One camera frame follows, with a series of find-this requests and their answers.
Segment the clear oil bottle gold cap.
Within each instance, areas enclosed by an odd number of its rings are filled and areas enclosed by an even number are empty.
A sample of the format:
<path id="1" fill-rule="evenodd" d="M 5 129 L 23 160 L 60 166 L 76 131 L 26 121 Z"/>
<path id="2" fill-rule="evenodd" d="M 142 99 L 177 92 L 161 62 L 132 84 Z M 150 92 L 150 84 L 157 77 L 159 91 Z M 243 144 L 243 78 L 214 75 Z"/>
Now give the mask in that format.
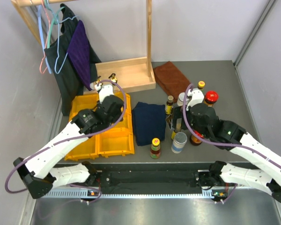
<path id="1" fill-rule="evenodd" d="M 118 83 L 118 79 L 117 79 L 115 73 L 112 73 L 112 74 L 108 77 L 108 79 L 109 79 L 110 81 L 114 82 L 114 83 Z M 113 94 L 116 94 L 116 93 L 120 92 L 120 89 L 119 89 L 119 87 L 118 87 L 117 85 L 109 84 L 108 87 L 109 87 L 110 90 L 112 90 L 112 93 L 113 93 Z"/>

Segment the black cap spice jar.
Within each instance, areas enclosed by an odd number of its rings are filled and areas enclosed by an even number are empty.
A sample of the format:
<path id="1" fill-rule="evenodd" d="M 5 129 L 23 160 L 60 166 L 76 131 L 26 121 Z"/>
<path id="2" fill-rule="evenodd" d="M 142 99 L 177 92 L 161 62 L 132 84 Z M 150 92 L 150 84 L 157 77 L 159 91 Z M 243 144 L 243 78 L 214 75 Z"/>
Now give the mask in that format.
<path id="1" fill-rule="evenodd" d="M 176 130 L 181 130 L 182 127 L 182 118 L 178 118 L 176 121 Z"/>

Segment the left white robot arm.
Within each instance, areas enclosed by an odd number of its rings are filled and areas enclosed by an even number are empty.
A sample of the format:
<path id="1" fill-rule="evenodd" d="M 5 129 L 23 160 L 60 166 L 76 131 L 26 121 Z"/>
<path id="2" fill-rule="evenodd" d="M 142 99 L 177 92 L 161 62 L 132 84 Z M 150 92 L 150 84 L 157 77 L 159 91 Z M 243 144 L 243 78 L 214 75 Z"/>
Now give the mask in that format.
<path id="1" fill-rule="evenodd" d="M 55 165 L 81 143 L 119 123 L 125 109 L 125 98 L 108 95 L 94 110 L 80 110 L 43 149 L 27 158 L 17 158 L 13 165 L 31 197 L 38 199 L 54 188 L 73 183 L 94 185 L 97 175 L 90 163 L 60 168 Z"/>

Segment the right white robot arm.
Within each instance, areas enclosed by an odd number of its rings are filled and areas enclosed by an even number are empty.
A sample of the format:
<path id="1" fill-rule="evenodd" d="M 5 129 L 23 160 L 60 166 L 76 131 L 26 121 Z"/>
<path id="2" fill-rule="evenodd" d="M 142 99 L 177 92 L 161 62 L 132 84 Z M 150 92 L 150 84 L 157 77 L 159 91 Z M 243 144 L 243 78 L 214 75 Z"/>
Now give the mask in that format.
<path id="1" fill-rule="evenodd" d="M 200 139 L 215 147 L 238 155 L 256 169 L 245 169 L 230 163 L 216 161 L 207 173 L 199 173 L 198 179 L 205 177 L 207 186 L 234 183 L 258 189 L 281 203 L 281 157 L 258 142 L 243 127 L 230 120 L 220 119 L 212 107 L 204 103 L 193 107 L 175 107 L 166 115 L 171 129 L 175 129 L 181 119 L 181 128 L 193 131 Z"/>

